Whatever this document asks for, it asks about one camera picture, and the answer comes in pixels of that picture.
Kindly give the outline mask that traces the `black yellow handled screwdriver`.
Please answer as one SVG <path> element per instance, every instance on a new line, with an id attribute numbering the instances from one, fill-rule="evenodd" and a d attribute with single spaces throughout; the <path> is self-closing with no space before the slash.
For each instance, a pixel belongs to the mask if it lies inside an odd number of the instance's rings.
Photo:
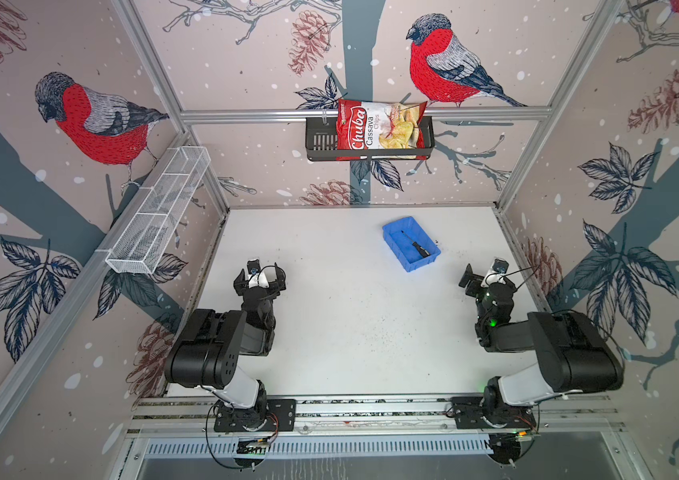
<path id="1" fill-rule="evenodd" d="M 415 248 L 415 250 L 417 250 L 417 253 L 421 256 L 421 258 L 429 258 L 429 256 L 431 256 L 431 254 L 423 246 L 421 246 L 419 242 L 416 242 L 413 238 L 411 238 L 409 234 L 405 233 L 403 230 L 401 230 L 401 234 L 403 234 L 407 240 L 411 242 L 411 245 L 413 248 Z"/>

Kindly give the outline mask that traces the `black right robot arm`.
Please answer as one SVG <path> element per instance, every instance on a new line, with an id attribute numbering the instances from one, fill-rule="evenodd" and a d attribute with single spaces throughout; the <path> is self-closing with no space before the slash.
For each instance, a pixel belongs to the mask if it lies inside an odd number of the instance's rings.
<path id="1" fill-rule="evenodd" d="M 511 319 L 519 288 L 507 269 L 509 264 L 501 258 L 495 258 L 483 276 L 469 265 L 459 287 L 475 300 L 475 334 L 486 352 L 533 352 L 537 362 L 491 378 L 481 398 L 453 398 L 451 414 L 459 428 L 471 428 L 479 420 L 492 428 L 535 428 L 533 407 L 547 400 L 623 386 L 623 362 L 585 314 L 531 312 L 525 321 Z"/>

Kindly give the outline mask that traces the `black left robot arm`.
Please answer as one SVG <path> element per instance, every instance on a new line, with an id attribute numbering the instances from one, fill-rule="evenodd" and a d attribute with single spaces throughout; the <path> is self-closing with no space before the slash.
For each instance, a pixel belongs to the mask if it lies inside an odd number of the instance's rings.
<path id="1" fill-rule="evenodd" d="M 171 347 L 164 364 L 166 381 L 216 398 L 209 413 L 216 433 L 279 430 L 278 409 L 268 405 L 264 383 L 246 374 L 238 360 L 271 352 L 273 302 L 285 289 L 286 273 L 280 266 L 250 260 L 233 280 L 241 306 L 227 312 L 195 309 Z"/>

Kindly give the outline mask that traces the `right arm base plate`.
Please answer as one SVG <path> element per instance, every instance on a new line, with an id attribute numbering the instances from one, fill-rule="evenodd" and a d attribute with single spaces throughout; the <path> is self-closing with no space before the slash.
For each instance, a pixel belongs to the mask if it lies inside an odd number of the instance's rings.
<path id="1" fill-rule="evenodd" d="M 537 420 L 533 408 L 529 406 L 510 406 L 502 401 L 489 405 L 487 400 L 479 396 L 453 397 L 445 416 L 455 420 L 459 430 L 475 430 L 483 428 L 535 430 Z"/>

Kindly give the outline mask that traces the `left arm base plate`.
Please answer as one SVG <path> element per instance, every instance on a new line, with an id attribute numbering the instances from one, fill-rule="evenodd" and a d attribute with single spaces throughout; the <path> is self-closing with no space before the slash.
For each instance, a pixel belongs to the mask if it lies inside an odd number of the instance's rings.
<path id="1" fill-rule="evenodd" d="M 295 417 L 293 399 L 269 399 L 250 409 L 234 409 L 219 403 L 210 414 L 215 433 L 291 432 Z"/>

